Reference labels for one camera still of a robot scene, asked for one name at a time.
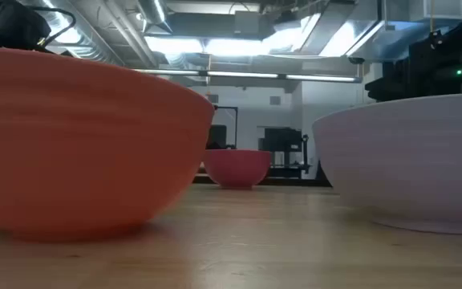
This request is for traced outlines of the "black workstation machine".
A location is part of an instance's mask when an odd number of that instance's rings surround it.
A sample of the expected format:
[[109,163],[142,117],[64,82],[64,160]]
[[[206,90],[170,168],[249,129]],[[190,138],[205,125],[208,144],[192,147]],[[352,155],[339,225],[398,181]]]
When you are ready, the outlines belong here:
[[308,173],[307,144],[309,137],[293,128],[264,128],[264,136],[258,139],[258,148],[270,152],[267,178],[302,179]]

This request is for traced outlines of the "rectangular silver air duct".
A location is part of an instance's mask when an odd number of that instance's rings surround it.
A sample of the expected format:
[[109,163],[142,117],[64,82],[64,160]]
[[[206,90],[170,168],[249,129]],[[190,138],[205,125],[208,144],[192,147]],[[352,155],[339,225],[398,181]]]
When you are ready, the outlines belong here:
[[262,46],[286,58],[402,59],[462,21],[462,0],[293,0],[264,14]]

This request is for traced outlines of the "pink plastic bowl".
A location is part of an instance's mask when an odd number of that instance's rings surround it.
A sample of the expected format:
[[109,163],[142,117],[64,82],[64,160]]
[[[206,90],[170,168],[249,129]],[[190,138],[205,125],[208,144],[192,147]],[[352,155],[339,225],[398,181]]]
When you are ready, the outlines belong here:
[[251,149],[209,149],[203,158],[209,178],[229,189],[259,184],[269,172],[270,161],[270,152]]

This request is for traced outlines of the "orange plastic bowl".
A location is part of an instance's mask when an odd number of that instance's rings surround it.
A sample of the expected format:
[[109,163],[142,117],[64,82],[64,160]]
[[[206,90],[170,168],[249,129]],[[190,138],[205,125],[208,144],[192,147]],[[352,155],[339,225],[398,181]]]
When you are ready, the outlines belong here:
[[192,183],[213,115],[157,76],[0,48],[0,230],[42,241],[134,230]]

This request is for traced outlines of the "lavender plastic bowl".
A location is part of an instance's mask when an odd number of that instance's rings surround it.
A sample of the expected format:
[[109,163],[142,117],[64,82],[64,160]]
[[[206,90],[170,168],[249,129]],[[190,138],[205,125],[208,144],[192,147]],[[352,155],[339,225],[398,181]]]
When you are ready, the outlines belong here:
[[462,94],[349,108],[312,128],[345,203],[381,225],[462,234]]

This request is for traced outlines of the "round silver air duct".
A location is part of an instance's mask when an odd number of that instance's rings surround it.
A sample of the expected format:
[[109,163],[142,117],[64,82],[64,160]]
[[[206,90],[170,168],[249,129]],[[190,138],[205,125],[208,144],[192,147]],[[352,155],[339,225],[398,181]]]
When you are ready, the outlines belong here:
[[167,33],[172,33],[169,26],[168,12],[163,0],[136,0],[138,9],[147,24],[158,26]]

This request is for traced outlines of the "ceiling light tube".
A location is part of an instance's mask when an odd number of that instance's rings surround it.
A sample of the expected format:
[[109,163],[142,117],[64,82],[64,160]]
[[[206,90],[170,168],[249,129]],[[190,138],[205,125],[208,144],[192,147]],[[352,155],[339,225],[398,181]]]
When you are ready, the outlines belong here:
[[180,75],[180,76],[201,76],[200,71],[189,70],[167,70],[167,69],[133,69],[141,73],[151,75]]
[[236,72],[236,71],[207,71],[209,77],[236,77],[236,78],[259,78],[259,79],[276,79],[278,74],[272,73],[254,73],[254,72]]
[[286,79],[330,83],[361,83],[363,81],[363,79],[359,77],[336,75],[286,75]]

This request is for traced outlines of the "black chair back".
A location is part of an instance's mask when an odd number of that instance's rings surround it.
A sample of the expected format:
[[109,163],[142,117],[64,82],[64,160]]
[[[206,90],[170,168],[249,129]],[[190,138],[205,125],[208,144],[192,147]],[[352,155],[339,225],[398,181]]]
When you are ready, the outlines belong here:
[[206,143],[207,149],[224,149],[227,145],[227,127],[222,124],[212,124]]

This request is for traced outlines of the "bright ceiling light panel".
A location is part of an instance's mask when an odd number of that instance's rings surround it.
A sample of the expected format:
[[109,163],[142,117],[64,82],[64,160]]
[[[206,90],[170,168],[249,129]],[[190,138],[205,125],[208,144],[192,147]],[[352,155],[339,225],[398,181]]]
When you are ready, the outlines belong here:
[[256,56],[270,53],[270,48],[259,40],[156,36],[145,36],[144,40],[152,51],[165,55],[202,53],[219,56]]

